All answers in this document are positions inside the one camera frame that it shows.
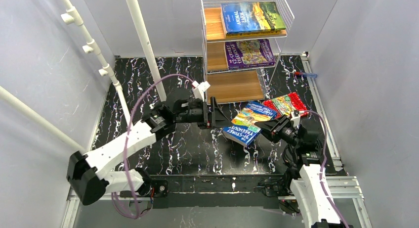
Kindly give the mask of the blue 91-storey treehouse book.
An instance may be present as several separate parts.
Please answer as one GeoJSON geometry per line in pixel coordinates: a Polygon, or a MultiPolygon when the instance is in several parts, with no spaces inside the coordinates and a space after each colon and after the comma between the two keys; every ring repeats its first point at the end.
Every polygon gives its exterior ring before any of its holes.
{"type": "Polygon", "coordinates": [[[247,147],[261,132],[255,123],[270,121],[277,115],[275,110],[251,101],[232,119],[232,126],[223,128],[222,133],[227,139],[247,147]]]}

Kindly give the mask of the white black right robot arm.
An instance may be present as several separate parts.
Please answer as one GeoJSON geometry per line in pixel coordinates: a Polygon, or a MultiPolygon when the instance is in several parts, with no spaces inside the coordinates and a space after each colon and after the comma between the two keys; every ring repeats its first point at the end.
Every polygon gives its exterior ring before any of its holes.
{"type": "Polygon", "coordinates": [[[286,160],[287,171],[282,189],[296,198],[302,220],[307,228],[350,228],[335,205],[326,180],[326,145],[316,131],[297,125],[295,119],[284,115],[278,119],[256,122],[261,134],[269,141],[283,140],[291,158],[286,160]]]}

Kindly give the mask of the blue animal farm book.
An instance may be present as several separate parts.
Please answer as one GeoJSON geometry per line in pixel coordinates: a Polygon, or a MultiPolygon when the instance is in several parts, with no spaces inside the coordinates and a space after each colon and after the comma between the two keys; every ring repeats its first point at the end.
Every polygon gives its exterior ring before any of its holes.
{"type": "Polygon", "coordinates": [[[286,24],[274,1],[222,3],[224,33],[286,30],[286,24]]]}

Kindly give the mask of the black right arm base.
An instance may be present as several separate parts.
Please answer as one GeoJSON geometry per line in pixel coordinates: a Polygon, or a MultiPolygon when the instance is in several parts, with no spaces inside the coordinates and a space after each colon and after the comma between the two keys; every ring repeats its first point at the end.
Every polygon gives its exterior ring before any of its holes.
{"type": "MultiPolygon", "coordinates": [[[[254,188],[260,191],[267,197],[288,197],[294,196],[294,193],[290,189],[292,177],[286,174],[280,175],[279,177],[267,178],[258,182],[254,188]]],[[[292,216],[301,215],[301,210],[296,199],[279,199],[279,209],[292,216]]]]}

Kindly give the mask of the purple 52-storey treehouse book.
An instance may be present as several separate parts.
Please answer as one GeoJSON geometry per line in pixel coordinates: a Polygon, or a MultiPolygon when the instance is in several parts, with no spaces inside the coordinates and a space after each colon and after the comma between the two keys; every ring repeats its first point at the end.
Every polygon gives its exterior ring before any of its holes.
{"type": "Polygon", "coordinates": [[[268,39],[225,42],[224,52],[228,70],[270,67],[276,63],[268,39]]]}

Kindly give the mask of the white wire wooden shelf rack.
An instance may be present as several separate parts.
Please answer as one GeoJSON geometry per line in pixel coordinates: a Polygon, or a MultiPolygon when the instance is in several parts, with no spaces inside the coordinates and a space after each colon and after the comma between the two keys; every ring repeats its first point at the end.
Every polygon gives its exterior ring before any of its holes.
{"type": "Polygon", "coordinates": [[[201,0],[206,100],[268,97],[294,14],[287,0],[201,0]]]}

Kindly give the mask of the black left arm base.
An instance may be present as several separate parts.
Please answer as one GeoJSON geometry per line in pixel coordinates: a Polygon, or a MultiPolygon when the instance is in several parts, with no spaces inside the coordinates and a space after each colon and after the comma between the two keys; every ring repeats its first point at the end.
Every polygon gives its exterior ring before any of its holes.
{"type": "Polygon", "coordinates": [[[151,178],[147,180],[136,192],[138,197],[167,197],[168,181],[160,178],[151,178]]]}

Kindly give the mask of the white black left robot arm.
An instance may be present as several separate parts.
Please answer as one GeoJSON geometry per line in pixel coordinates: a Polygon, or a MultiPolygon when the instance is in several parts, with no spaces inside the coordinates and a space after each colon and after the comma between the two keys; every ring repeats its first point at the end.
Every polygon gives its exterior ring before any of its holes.
{"type": "Polygon", "coordinates": [[[113,171],[119,163],[139,150],[173,133],[176,124],[195,123],[202,129],[232,126],[214,97],[208,107],[201,99],[178,99],[157,104],[124,134],[99,149],[69,157],[66,179],[83,205],[91,205],[104,194],[133,190],[140,192],[152,185],[144,169],[113,171]]]}

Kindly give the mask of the orange 130-storey treehouse book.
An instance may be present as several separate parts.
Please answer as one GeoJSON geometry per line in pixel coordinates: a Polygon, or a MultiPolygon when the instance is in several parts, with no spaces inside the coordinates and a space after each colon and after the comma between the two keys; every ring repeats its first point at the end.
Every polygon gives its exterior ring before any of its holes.
{"type": "Polygon", "coordinates": [[[247,37],[260,37],[260,36],[286,36],[286,30],[274,30],[266,32],[246,32],[246,33],[225,33],[225,38],[247,38],[247,37]]]}

